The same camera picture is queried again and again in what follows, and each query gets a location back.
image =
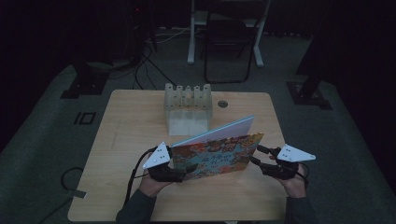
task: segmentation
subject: hand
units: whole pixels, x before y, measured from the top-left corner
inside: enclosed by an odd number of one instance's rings
[[[163,188],[173,183],[173,182],[158,182],[156,180],[151,179],[148,170],[145,170],[143,174],[145,176],[142,177],[142,181],[140,182],[139,189],[144,194],[146,194],[151,198],[157,196],[157,194],[160,193],[160,191]]]
[[[301,164],[299,164],[297,172],[302,175],[305,175],[305,173],[306,173],[304,167]],[[287,179],[287,180],[278,179],[278,178],[275,178],[275,179],[277,181],[279,181],[279,183],[283,186],[283,188],[285,189],[285,191],[289,195],[289,197],[291,197],[291,198],[306,197],[305,182],[304,182],[303,178],[300,177],[299,175],[296,175],[294,178]]]

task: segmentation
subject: wooden table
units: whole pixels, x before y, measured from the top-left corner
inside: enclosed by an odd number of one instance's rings
[[[250,133],[264,133],[262,145],[285,144],[267,93],[212,91],[212,98],[211,129],[254,115]],[[162,141],[169,146],[188,137],[167,134],[163,100],[164,91],[113,91],[78,184],[87,196],[73,200],[68,213],[71,221],[114,221],[122,208],[131,172],[143,152]],[[220,100],[227,101],[228,106],[219,107]],[[274,163],[263,153],[256,151],[254,156]],[[140,178],[134,181],[132,192],[139,183]],[[163,189],[151,220],[282,219],[285,200],[279,183],[250,163],[244,171],[175,183]]]

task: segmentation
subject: table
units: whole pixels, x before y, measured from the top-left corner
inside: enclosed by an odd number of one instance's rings
[[[122,208],[128,180],[137,160],[164,141],[171,145],[188,136],[169,136],[163,111],[164,91],[113,91],[92,145],[75,198],[71,221],[113,221]],[[282,147],[285,142],[271,97],[263,92],[212,91],[216,128],[254,115],[250,132],[264,133],[261,144]],[[228,102],[221,108],[218,101]],[[274,163],[258,151],[255,157]],[[132,191],[140,179],[134,181]],[[175,183],[159,194],[152,221],[273,220],[285,214],[286,193],[272,177],[252,163],[244,171]]]
[[[271,0],[266,1],[266,9],[262,21],[259,24],[259,31],[256,36],[256,43],[254,44],[253,52],[254,58],[256,59],[256,64],[258,67],[264,67],[264,62],[262,61],[262,54],[260,53],[259,44],[262,39],[262,30],[264,29],[265,21],[268,15],[268,9],[271,5]],[[205,25],[206,23],[206,12],[195,10],[195,0],[191,0],[191,16],[190,16],[190,44],[189,44],[189,54],[187,57],[188,64],[194,64],[195,61],[195,25]]]

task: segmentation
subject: gray carpet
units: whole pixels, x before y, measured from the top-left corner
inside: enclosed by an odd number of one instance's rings
[[[199,60],[201,42],[197,40],[195,65],[187,65],[188,43],[188,38],[165,41],[149,58],[176,84],[202,86],[205,81],[203,62]],[[286,81],[306,79],[295,76],[295,71],[308,45],[309,40],[301,38],[265,36],[261,43],[264,68],[253,65],[247,82],[212,85],[212,91],[262,91],[272,96],[286,143],[317,156],[307,163],[311,169],[308,194],[321,223],[396,223],[395,195],[376,167],[336,88],[325,82],[319,86],[333,110],[294,105],[290,98]],[[152,64],[146,65],[147,73],[145,66],[138,72],[142,87],[162,90],[167,80]],[[211,76],[218,71],[245,73],[240,63],[209,66]],[[102,95],[60,99],[75,75],[69,66],[53,79],[0,155],[1,223],[38,223],[65,202],[61,175],[69,168],[84,167],[111,92],[132,89],[133,85],[139,89],[132,74],[117,72],[110,75]],[[78,113],[93,112],[96,117],[91,125],[75,124]],[[78,171],[71,172],[65,178],[67,186],[76,188],[79,178]],[[69,207],[70,203],[66,204],[45,223],[69,223]]]

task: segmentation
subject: colorful book cover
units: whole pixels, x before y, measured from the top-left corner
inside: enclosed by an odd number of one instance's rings
[[[244,170],[262,137],[263,133],[255,133],[172,147],[174,168],[185,169],[198,164],[184,180]]]

